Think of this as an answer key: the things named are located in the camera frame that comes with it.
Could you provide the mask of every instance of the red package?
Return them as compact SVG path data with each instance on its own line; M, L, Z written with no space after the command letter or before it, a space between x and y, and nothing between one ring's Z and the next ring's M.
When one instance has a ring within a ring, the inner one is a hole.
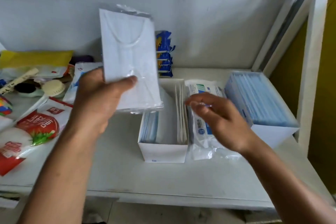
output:
M72 105L49 98L35 111L0 133L0 175L4 176L38 145L57 137L68 122Z

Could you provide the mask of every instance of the white table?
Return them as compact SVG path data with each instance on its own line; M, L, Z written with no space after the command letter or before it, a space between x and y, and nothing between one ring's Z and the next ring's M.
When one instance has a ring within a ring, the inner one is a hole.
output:
M173 70L175 78L228 79L225 69ZM215 158L184 164L145 163L137 138L141 115L117 114L98 140L88 195L122 202L214 208L273 208L245 159ZM43 145L15 170L0 178L0 190L29 193L55 142ZM281 159L313 191L334 203L330 193L291 136L275 149Z

